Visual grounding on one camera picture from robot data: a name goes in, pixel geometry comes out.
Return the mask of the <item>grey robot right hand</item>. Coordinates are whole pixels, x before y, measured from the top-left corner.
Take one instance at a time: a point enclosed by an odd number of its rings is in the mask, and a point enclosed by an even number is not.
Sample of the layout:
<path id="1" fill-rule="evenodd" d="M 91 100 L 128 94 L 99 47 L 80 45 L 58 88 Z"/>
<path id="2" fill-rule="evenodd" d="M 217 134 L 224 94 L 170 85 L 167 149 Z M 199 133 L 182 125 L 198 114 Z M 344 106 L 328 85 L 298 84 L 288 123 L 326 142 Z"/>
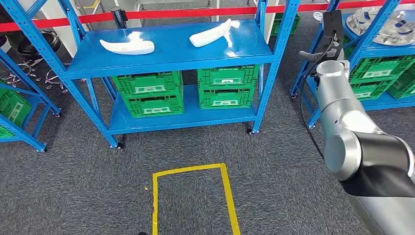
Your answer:
<path id="1" fill-rule="evenodd" d="M 335 48 L 318 53 L 308 53 L 306 51 L 299 51 L 299 56 L 308 62 L 317 64 L 327 60 L 345 60 L 345 54 L 343 49 L 340 51 L 338 57 L 335 58 L 336 52 L 337 50 Z"/>

